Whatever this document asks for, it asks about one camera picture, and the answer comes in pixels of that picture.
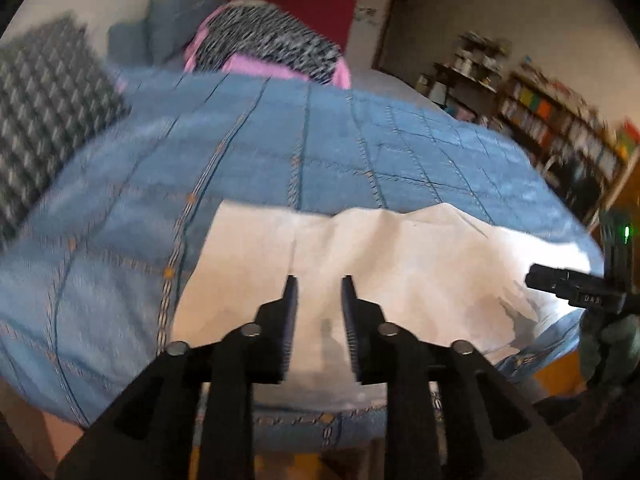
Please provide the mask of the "right hand in teal glove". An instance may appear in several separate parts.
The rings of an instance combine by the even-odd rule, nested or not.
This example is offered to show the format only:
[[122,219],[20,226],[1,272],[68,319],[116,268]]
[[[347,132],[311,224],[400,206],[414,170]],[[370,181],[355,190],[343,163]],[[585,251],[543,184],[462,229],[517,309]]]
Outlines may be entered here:
[[639,365],[639,317],[585,310],[579,326],[579,367],[588,390],[621,382]]

